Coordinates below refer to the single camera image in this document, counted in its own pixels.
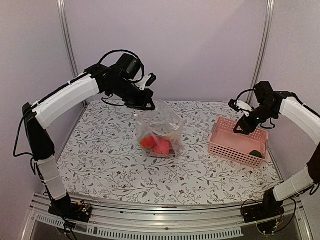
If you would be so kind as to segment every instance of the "clear plastic bag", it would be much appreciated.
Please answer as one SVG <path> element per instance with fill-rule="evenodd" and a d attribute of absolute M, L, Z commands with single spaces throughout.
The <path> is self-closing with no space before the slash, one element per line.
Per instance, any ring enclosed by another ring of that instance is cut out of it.
<path fill-rule="evenodd" d="M 154 111 L 143 111 L 137 117 L 137 140 L 150 157 L 175 157 L 182 149 L 181 134 L 185 120 L 164 101 L 156 99 L 154 104 Z"/>

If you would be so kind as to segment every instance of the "white wall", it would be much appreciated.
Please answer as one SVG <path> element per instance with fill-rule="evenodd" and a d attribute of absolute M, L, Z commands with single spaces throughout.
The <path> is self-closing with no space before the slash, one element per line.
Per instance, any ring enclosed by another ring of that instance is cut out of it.
<path fill-rule="evenodd" d="M 68 0 L 79 70 L 114 49 L 140 56 L 165 100 L 229 101 L 250 87 L 266 1 Z M 120 53 L 106 59 L 114 64 Z"/>
<path fill-rule="evenodd" d="M 320 1 L 277 0 L 260 81 L 275 91 L 295 92 L 320 112 Z M 288 119 L 273 121 L 270 146 L 285 179 L 300 171 L 316 149 L 314 143 Z M 314 239 L 320 239 L 320 191 L 306 193 L 303 206 Z"/>
<path fill-rule="evenodd" d="M 46 96 L 72 78 L 54 0 L 0 2 L 0 239 L 16 240 L 35 191 L 29 157 L 13 158 L 22 106 Z M 49 129 L 56 152 L 81 111 L 75 107 Z M 25 130 L 18 152 L 29 151 Z"/>

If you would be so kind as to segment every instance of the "white arm segment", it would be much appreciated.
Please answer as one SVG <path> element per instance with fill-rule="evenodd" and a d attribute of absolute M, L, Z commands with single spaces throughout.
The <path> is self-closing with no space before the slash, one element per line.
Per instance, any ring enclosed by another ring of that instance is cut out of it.
<path fill-rule="evenodd" d="M 275 200 L 280 202 L 294 195 L 300 195 L 301 191 L 311 187 L 313 184 L 314 181 L 309 175 L 308 167 L 305 166 L 303 170 L 277 185 L 273 189 L 273 195 Z"/>
<path fill-rule="evenodd" d="M 294 122 L 315 143 L 320 143 L 320 118 L 302 106 L 294 97 L 282 101 L 280 114 Z"/>
<path fill-rule="evenodd" d="M 294 97 L 288 97 L 282 101 L 280 114 L 294 122 L 315 143 L 320 142 L 320 118 L 302 106 Z M 310 177 L 308 167 L 293 175 L 285 182 L 273 189 L 275 200 L 278 202 L 290 198 L 314 184 Z"/>
<path fill-rule="evenodd" d="M 55 156 L 38 161 L 37 165 L 43 177 L 42 181 L 50 190 L 52 198 L 54 200 L 59 200 L 65 197 L 67 195 L 67 191 L 62 183 Z"/>
<path fill-rule="evenodd" d="M 36 113 L 35 118 L 41 127 L 46 130 L 62 114 L 98 93 L 99 88 L 96 79 L 91 78 L 91 75 L 88 74 L 37 106 L 33 110 Z"/>
<path fill-rule="evenodd" d="M 241 100 L 236 101 L 236 106 L 240 108 L 241 112 L 243 112 L 246 117 L 249 117 L 250 112 L 253 110 L 248 103 Z"/>

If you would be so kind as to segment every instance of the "green fruit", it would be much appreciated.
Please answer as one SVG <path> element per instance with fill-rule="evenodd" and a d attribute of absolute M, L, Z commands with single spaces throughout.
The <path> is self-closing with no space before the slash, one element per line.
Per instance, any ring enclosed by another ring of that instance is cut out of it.
<path fill-rule="evenodd" d="M 250 152 L 249 155 L 255 156 L 257 158 L 263 159 L 261 152 L 257 151 L 257 150 L 253 150 L 252 152 Z"/>

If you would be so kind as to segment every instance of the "plastic fruit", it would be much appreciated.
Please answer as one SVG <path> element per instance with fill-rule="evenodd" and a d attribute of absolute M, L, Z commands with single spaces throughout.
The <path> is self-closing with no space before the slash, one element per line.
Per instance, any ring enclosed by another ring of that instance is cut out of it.
<path fill-rule="evenodd" d="M 157 155 L 169 155 L 170 154 L 170 142 L 168 140 L 161 140 L 153 149 L 153 152 Z"/>
<path fill-rule="evenodd" d="M 250 152 L 249 155 L 255 156 L 257 158 L 261 158 L 263 159 L 264 157 L 262 156 L 261 152 L 257 151 L 257 150 L 253 150 L 252 152 Z"/>
<path fill-rule="evenodd" d="M 147 136 L 140 141 L 140 146 L 144 149 L 153 149 L 157 145 L 155 136 Z"/>

